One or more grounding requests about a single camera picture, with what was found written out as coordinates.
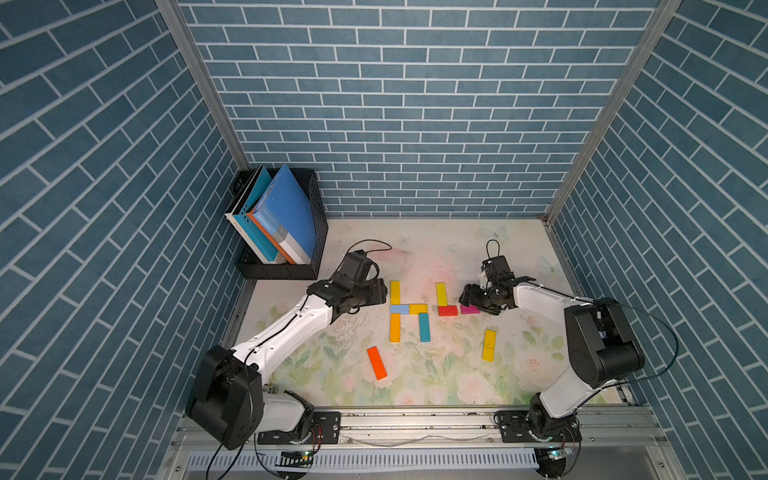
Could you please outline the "magenta block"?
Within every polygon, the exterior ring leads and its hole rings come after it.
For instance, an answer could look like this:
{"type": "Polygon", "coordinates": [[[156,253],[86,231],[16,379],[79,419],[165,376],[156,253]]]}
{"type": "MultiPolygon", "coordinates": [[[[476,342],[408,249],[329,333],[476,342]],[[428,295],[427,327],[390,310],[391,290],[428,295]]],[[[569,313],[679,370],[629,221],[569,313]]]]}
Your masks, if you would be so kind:
{"type": "Polygon", "coordinates": [[[463,315],[473,315],[473,314],[480,314],[481,311],[474,306],[460,306],[460,311],[463,315]]]}

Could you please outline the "red block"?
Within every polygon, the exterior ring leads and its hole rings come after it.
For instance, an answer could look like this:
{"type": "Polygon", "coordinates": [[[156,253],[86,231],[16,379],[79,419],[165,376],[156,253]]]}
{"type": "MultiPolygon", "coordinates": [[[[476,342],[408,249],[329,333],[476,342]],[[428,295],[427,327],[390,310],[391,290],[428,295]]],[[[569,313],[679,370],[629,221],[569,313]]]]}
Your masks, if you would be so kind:
{"type": "Polygon", "coordinates": [[[439,306],[438,315],[440,317],[455,317],[459,315],[459,309],[455,305],[439,306]]]}

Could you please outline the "orange-yellow long block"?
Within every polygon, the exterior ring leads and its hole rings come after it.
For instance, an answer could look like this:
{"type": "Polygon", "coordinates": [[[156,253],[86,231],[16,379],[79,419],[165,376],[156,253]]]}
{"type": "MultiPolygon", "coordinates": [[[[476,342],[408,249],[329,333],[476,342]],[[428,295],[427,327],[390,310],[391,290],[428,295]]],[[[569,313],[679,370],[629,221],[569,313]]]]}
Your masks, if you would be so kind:
{"type": "Polygon", "coordinates": [[[401,341],[401,315],[390,315],[390,341],[399,343],[401,341]]]}

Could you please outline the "light blue short block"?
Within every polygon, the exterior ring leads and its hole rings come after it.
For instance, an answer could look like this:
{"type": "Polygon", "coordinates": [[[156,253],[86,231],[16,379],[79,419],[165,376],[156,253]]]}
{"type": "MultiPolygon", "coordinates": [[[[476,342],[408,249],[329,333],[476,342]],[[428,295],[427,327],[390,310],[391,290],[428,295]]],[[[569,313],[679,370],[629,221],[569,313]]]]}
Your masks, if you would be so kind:
{"type": "Polygon", "coordinates": [[[410,313],[409,305],[391,305],[390,313],[396,315],[408,315],[410,313]]]}

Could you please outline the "bright yellow long block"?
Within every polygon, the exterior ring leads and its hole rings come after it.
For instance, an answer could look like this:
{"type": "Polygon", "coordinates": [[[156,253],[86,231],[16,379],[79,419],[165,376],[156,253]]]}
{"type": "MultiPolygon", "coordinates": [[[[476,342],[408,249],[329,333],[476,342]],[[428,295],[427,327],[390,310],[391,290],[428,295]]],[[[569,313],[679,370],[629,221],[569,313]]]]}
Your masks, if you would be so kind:
{"type": "Polygon", "coordinates": [[[495,346],[496,346],[497,332],[491,329],[484,331],[483,349],[481,358],[483,361],[492,363],[495,358],[495,346]]]}

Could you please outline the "small yellow short block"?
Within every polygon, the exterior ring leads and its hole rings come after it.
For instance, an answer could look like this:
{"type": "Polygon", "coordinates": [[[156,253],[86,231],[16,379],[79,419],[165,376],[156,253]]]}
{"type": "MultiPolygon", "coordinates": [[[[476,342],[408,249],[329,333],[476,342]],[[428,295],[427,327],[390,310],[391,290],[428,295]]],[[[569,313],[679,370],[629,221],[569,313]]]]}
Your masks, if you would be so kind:
{"type": "Polygon", "coordinates": [[[409,305],[410,315],[427,314],[428,312],[429,312],[429,308],[426,304],[410,304],[409,305]]]}

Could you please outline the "teal long block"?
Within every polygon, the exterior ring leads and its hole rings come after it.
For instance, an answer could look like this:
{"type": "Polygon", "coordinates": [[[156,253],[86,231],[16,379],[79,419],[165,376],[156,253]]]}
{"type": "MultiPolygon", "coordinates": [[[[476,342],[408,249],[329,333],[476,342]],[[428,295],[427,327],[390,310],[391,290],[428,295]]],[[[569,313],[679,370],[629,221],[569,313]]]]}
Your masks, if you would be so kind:
{"type": "Polygon", "coordinates": [[[419,313],[419,339],[422,343],[431,341],[430,322],[429,315],[427,313],[419,313]]]}

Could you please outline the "lemon yellow long block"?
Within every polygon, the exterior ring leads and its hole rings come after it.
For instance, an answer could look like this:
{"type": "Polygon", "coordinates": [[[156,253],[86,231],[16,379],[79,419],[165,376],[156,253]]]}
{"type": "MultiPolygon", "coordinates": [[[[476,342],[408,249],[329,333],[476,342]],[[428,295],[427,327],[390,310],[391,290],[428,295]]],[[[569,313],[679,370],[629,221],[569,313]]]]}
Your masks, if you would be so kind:
{"type": "Polygon", "coordinates": [[[446,285],[443,282],[436,283],[437,304],[439,307],[448,306],[446,285]]]}

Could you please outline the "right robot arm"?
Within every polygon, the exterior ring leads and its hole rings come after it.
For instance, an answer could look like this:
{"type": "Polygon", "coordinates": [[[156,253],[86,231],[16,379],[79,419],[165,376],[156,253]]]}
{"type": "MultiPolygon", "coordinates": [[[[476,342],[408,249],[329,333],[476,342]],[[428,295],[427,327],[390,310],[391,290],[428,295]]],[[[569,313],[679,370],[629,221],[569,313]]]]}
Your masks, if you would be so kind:
{"type": "Polygon", "coordinates": [[[568,366],[552,385],[535,394],[524,418],[502,420],[504,441],[522,436],[523,426],[539,442],[579,439],[577,411],[600,391],[627,383],[640,371],[645,355],[624,311],[611,298],[586,299],[538,284],[529,276],[516,276],[503,255],[482,262],[481,282],[464,286],[459,303],[498,316],[520,308],[565,327],[568,366]]]}

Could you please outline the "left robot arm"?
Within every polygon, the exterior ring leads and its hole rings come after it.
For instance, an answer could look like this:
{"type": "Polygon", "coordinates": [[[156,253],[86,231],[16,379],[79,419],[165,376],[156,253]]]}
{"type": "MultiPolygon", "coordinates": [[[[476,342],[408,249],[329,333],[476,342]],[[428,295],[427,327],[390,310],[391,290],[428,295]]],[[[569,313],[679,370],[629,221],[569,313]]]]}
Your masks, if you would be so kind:
{"type": "Polygon", "coordinates": [[[200,361],[186,415],[229,450],[264,432],[285,434],[290,442],[307,438],[314,406],[285,391],[263,386],[295,350],[339,317],[381,305],[387,287],[378,265],[363,250],[346,253],[327,280],[311,284],[285,315],[252,338],[230,348],[214,346],[200,361]]]}

